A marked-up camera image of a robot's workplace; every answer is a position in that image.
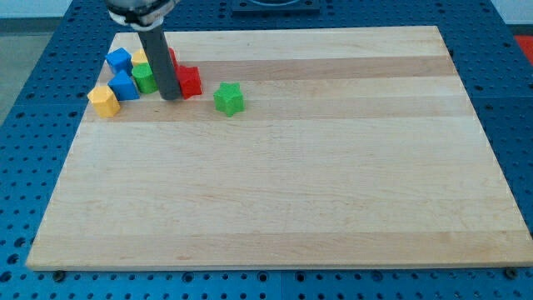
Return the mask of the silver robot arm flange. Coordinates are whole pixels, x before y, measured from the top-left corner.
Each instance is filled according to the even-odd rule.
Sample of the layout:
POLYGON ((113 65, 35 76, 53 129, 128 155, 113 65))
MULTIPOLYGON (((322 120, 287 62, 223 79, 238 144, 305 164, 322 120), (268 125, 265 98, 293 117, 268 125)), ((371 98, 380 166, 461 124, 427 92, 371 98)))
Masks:
POLYGON ((180 0, 104 0, 110 18, 139 32, 161 26, 180 0))

